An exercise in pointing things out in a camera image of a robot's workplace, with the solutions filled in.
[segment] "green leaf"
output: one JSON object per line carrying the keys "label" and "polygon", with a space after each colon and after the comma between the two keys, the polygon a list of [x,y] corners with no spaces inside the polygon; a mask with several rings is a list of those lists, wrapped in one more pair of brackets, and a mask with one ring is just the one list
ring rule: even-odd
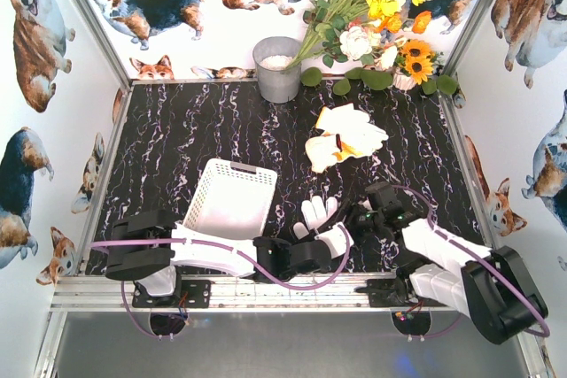
{"label": "green leaf", "polygon": [[361,56],[361,62],[364,66],[372,66],[374,65],[374,57],[371,53],[367,53]]}
{"label": "green leaf", "polygon": [[331,68],[333,66],[333,58],[331,58],[329,55],[323,55],[322,57],[322,62],[328,67]]}
{"label": "green leaf", "polygon": [[335,33],[335,30],[333,28],[328,28],[327,30],[325,30],[325,38],[329,42],[334,42],[337,39],[337,33]]}
{"label": "green leaf", "polygon": [[319,6],[320,8],[329,9],[330,3],[327,2],[326,0],[318,0],[318,1],[317,1],[317,6]]}
{"label": "green leaf", "polygon": [[327,12],[327,8],[319,8],[317,14],[315,15],[315,21],[323,21],[325,19],[325,16],[327,16]]}
{"label": "green leaf", "polygon": [[343,17],[340,17],[340,16],[335,17],[335,19],[333,20],[333,26],[338,31],[343,31],[346,27],[345,19]]}
{"label": "green leaf", "polygon": [[362,70],[361,79],[372,90],[384,90],[393,83],[392,75],[384,71]]}
{"label": "green leaf", "polygon": [[437,92],[437,83],[432,78],[422,83],[422,91],[425,95],[433,95]]}
{"label": "green leaf", "polygon": [[452,96],[457,91],[459,83],[453,77],[443,74],[437,79],[437,87],[445,95]]}
{"label": "green leaf", "polygon": [[333,93],[337,96],[346,96],[351,91],[351,83],[348,79],[339,80],[333,86]]}
{"label": "green leaf", "polygon": [[348,70],[345,73],[345,77],[347,79],[351,79],[351,80],[360,80],[361,79],[361,72],[362,72],[362,68],[357,66],[356,68],[353,68],[352,70]]}
{"label": "green leaf", "polygon": [[321,80],[322,80],[321,70],[316,66],[312,66],[311,68],[308,68],[301,75],[301,82],[305,86],[308,86],[309,88],[318,85],[321,82]]}

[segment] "orange flower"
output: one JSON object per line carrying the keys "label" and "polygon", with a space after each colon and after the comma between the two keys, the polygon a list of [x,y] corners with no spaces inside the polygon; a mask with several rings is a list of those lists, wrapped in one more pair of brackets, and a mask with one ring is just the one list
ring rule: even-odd
{"label": "orange flower", "polygon": [[431,12],[425,11],[420,13],[416,16],[416,20],[414,21],[414,26],[411,29],[417,35],[422,35],[425,33],[425,29],[429,26],[431,22]]}
{"label": "orange flower", "polygon": [[401,16],[398,13],[394,13],[393,16],[388,18],[386,28],[392,33],[398,33],[401,29]]}

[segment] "white rose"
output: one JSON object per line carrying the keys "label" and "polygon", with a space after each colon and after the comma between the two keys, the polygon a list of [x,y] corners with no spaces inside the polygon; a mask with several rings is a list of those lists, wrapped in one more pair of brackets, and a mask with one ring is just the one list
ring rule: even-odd
{"label": "white rose", "polygon": [[354,26],[340,35],[340,49],[352,61],[372,51],[369,37],[362,27]]}
{"label": "white rose", "polygon": [[396,61],[397,56],[398,47],[396,45],[390,46],[388,49],[386,49],[379,59],[379,63],[382,69],[387,70],[388,68],[392,67],[393,63]]}

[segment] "wire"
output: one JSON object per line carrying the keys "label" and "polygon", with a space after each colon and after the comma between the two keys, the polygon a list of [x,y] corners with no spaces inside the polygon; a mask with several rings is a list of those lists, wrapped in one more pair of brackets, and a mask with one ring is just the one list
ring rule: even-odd
{"label": "wire", "polygon": [[413,189],[408,188],[406,186],[392,185],[392,187],[396,188],[396,189],[402,189],[402,190],[406,190],[408,192],[411,192],[416,197],[418,197],[422,201],[424,201],[426,203],[427,207],[429,208],[429,212],[427,214],[427,223],[429,224],[431,230],[433,230],[433,232],[435,232],[436,235],[439,235],[440,237],[442,237],[445,241],[449,242],[453,246],[457,247],[459,250],[464,251],[467,254],[469,254],[471,257],[473,257],[478,263],[480,263],[480,265],[482,265],[488,272],[490,272],[507,289],[509,289],[509,291],[512,294],[514,294],[514,296],[516,296],[516,298],[530,311],[530,313],[533,315],[535,320],[538,321],[538,323],[540,324],[542,332],[534,330],[534,329],[526,329],[525,332],[527,332],[528,334],[532,334],[533,336],[541,336],[541,337],[544,337],[544,338],[547,338],[551,335],[551,331],[549,330],[549,326],[545,322],[545,320],[543,319],[543,316],[541,316],[540,312],[538,312],[535,309],[535,307],[533,307],[532,303],[530,303],[530,301],[526,297],[524,297],[524,294],[522,294],[520,291],[518,291],[516,289],[516,287],[514,285],[512,285],[512,283],[508,279],[506,279],[506,277],[503,274],[501,274],[494,266],[492,266],[486,260],[481,258],[476,252],[469,250],[464,245],[458,243],[455,239],[449,238],[448,235],[445,235],[443,232],[436,229],[436,225],[435,225],[435,223],[433,222],[433,219],[432,219],[433,206],[431,205],[431,203],[427,200],[427,198],[423,194],[420,194],[416,190],[413,190]]}

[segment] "flower bouquet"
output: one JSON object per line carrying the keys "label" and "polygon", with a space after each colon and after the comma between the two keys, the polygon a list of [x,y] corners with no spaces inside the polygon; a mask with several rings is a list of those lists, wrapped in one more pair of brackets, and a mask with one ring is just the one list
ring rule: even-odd
{"label": "flower bouquet", "polygon": [[[409,40],[398,33],[422,34],[425,31],[431,21],[431,12],[423,11],[414,19],[408,19],[410,3],[418,6],[425,1],[311,0],[314,8],[305,11],[303,16],[308,24],[306,35],[289,67],[321,55],[322,62],[329,68],[335,62],[361,61],[363,68],[354,68],[335,84],[336,95],[348,93],[351,88],[349,79],[362,79],[376,90],[392,84],[400,89],[423,85],[431,81],[439,66],[440,55],[426,42]],[[322,72],[315,67],[307,69],[301,76],[307,86],[315,86],[321,79]],[[426,85],[428,91],[432,87],[431,83]]]}

